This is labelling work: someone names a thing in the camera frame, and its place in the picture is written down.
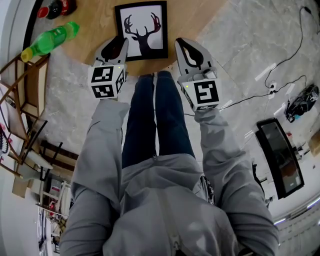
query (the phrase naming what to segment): black monitor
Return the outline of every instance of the black monitor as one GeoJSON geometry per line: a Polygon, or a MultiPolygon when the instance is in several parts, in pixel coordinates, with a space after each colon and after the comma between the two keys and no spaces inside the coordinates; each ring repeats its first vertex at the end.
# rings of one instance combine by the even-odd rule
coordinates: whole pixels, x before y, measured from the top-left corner
{"type": "Polygon", "coordinates": [[[278,199],[285,198],[305,185],[296,155],[277,119],[256,125],[255,135],[270,167],[278,199]]]}

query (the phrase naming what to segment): green soda bottle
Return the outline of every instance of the green soda bottle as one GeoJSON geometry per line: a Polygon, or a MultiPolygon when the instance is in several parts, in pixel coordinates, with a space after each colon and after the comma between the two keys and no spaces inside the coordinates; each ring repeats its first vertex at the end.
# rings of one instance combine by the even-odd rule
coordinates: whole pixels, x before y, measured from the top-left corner
{"type": "Polygon", "coordinates": [[[33,44],[24,49],[21,53],[23,62],[30,61],[34,56],[46,55],[54,48],[61,45],[64,41],[71,40],[76,37],[79,25],[73,21],[55,29],[40,34],[33,44]]]}

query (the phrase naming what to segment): deer silhouette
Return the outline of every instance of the deer silhouette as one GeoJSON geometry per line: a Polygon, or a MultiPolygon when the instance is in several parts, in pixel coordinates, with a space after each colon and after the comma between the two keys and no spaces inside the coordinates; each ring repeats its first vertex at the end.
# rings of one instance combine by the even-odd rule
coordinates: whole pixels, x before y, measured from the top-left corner
{"type": "Polygon", "coordinates": [[[139,42],[140,52],[141,52],[141,55],[143,55],[143,56],[144,55],[158,54],[158,53],[161,53],[163,51],[162,49],[152,49],[152,48],[150,48],[150,46],[148,44],[148,37],[151,34],[158,32],[160,30],[160,28],[161,28],[159,17],[156,16],[153,12],[151,12],[151,13],[152,13],[151,18],[153,19],[153,23],[154,23],[154,30],[148,32],[147,27],[144,26],[145,35],[139,35],[138,29],[136,30],[136,33],[131,32],[130,27],[133,24],[130,23],[130,17],[132,15],[129,15],[129,17],[125,18],[125,20],[124,20],[124,28],[125,28],[124,31],[127,34],[134,35],[134,36],[132,36],[132,39],[139,42]]]}

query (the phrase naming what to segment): round wooden table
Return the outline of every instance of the round wooden table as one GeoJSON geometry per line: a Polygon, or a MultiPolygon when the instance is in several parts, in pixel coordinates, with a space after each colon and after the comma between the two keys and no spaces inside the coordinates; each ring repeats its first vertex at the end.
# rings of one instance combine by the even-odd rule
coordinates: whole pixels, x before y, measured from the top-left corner
{"type": "MultiPolygon", "coordinates": [[[[66,54],[92,65],[97,48],[117,35],[115,6],[141,2],[138,0],[77,0],[77,10],[55,20],[60,26],[69,21],[79,24],[78,35],[62,45],[66,54]]],[[[226,0],[167,0],[168,58],[128,61],[131,76],[151,74],[176,60],[175,40],[183,37],[195,40],[226,0]]]]}

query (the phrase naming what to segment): jeans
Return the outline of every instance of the jeans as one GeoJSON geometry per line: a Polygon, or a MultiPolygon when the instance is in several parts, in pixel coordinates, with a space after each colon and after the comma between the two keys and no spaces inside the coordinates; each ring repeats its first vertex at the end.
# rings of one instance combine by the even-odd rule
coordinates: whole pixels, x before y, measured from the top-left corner
{"type": "Polygon", "coordinates": [[[154,90],[152,75],[139,77],[131,100],[122,150],[122,168],[157,155],[156,128],[160,156],[189,154],[195,158],[185,123],[182,101],[170,72],[158,73],[155,111],[154,90]]]}

